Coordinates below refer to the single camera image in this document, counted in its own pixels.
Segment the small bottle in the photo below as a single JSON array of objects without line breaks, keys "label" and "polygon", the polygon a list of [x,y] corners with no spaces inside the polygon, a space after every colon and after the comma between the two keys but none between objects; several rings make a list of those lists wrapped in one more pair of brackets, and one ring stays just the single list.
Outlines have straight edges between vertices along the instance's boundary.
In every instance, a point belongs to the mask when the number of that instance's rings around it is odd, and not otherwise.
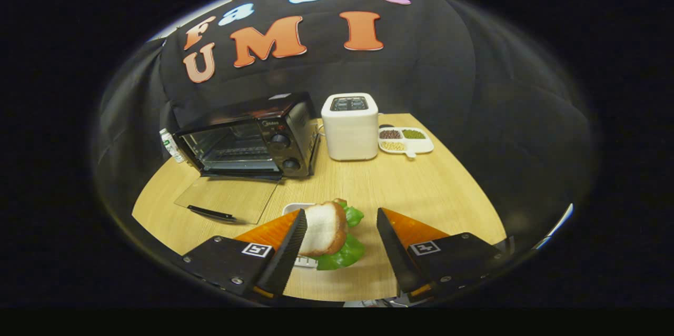
[{"label": "small bottle", "polygon": [[178,163],[185,161],[183,154],[178,151],[178,145],[175,144],[175,140],[173,140],[173,137],[171,137],[171,134],[166,130],[166,128],[159,131],[159,134],[162,137],[162,143],[171,156],[173,156],[173,158],[178,161]]}]

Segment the wooden tabletop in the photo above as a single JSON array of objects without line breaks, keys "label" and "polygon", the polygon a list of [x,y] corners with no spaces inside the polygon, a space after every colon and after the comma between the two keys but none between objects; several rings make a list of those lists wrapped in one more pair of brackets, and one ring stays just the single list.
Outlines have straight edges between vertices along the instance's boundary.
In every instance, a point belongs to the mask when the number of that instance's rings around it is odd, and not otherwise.
[{"label": "wooden tabletop", "polygon": [[155,238],[185,254],[215,235],[234,238],[278,218],[289,203],[314,203],[341,197],[364,213],[350,232],[365,246],[356,264],[335,271],[294,267],[284,295],[337,302],[373,300],[398,295],[397,282],[376,228],[377,209],[385,207],[429,224],[450,235],[470,232],[488,243],[506,237],[503,224],[487,196],[457,158],[426,127],[408,113],[380,115],[380,123],[418,127],[435,149],[410,160],[404,154],[379,151],[369,161],[334,161],[325,139],[318,146],[315,174],[286,179],[278,185],[218,180],[213,196],[248,200],[259,206],[257,224],[228,225],[209,220],[175,204],[195,181],[204,182],[187,163],[169,159],[147,183],[133,217]]}]

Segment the letter m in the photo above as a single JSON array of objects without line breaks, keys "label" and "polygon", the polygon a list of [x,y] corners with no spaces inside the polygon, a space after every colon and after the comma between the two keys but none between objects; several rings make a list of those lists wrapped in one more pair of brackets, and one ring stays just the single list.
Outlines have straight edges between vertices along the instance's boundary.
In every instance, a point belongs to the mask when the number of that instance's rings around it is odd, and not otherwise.
[{"label": "letter m", "polygon": [[230,38],[236,41],[234,67],[244,67],[255,62],[255,57],[249,51],[253,51],[261,60],[266,60],[274,44],[276,49],[272,55],[276,58],[305,53],[306,46],[299,42],[297,33],[297,24],[301,21],[301,16],[289,16],[276,20],[267,34],[262,34],[251,26],[231,34]]}]

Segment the bread slice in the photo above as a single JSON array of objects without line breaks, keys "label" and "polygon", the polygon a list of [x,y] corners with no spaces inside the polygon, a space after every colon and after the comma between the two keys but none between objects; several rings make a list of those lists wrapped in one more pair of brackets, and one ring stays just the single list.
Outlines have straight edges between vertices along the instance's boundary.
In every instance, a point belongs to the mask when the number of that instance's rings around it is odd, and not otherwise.
[{"label": "bread slice", "polygon": [[306,208],[306,233],[300,256],[318,257],[339,252],[346,242],[346,214],[336,202],[314,204]]}]

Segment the white plate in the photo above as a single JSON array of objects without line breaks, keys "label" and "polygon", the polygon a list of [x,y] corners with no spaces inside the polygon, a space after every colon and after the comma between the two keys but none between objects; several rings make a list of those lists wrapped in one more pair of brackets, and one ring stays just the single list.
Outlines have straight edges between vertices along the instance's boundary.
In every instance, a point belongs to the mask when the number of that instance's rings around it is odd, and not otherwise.
[{"label": "white plate", "polygon": [[[388,131],[388,130],[394,130],[397,131],[400,134],[400,139],[381,139],[379,137],[379,134],[383,131]],[[405,136],[402,134],[403,130],[412,130],[412,131],[417,131],[421,132],[426,139],[405,139]],[[394,153],[394,154],[407,154],[407,157],[413,159],[417,156],[417,153],[430,153],[433,151],[435,146],[433,145],[433,141],[431,141],[431,138],[428,137],[428,134],[424,132],[424,130],[420,128],[414,128],[414,127],[383,127],[380,128],[378,131],[378,137],[379,137],[379,145],[380,149],[385,151],[386,153]],[[393,149],[386,149],[383,146],[383,142],[400,142],[405,146],[404,151],[394,151]]]},{"label": "white plate", "polygon": [[[291,204],[288,204],[287,206],[285,206],[283,208],[281,216],[284,216],[285,214],[292,213],[293,211],[297,211],[298,209],[306,209],[306,207],[313,206],[314,204],[315,203],[291,203]],[[316,269],[316,266],[318,266],[318,261],[308,259],[307,257],[298,256],[297,259],[295,260],[294,266]]]}]

